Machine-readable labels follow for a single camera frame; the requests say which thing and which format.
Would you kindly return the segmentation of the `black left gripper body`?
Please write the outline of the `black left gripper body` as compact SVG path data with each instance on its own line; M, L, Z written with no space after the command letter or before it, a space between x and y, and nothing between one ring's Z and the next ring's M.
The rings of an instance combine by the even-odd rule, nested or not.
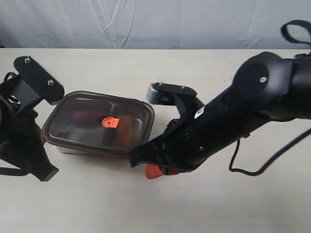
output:
M12 96L0 98L0 159L15 166L15 170L29 170L26 162L26 138L40 135L35 122L38 113L19 114L20 104Z

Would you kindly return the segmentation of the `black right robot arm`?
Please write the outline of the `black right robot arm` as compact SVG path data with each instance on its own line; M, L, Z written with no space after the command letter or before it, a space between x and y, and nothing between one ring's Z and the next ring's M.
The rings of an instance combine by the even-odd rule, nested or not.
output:
M180 117L129 153L130 165L154 165L164 175L191 172L210 156L275 121L311 117L311 56L284 59L262 52L245 61L232 84L207 104L190 87L152 83L148 102L177 107Z

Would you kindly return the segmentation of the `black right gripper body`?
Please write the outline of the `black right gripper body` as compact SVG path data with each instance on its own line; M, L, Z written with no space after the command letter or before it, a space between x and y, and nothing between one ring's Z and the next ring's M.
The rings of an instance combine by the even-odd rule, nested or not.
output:
M230 113L221 116L215 107L203 106L193 116L165 132L165 167L191 172L207 158L238 140L236 120Z

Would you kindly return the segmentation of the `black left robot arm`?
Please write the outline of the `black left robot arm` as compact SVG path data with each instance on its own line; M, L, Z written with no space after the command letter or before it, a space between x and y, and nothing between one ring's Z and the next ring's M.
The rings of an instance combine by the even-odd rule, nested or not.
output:
M34 110L43 98L22 86L0 95L0 159L13 167L1 167L4 176L34 175L48 182L59 169L52 165L44 149L44 135Z

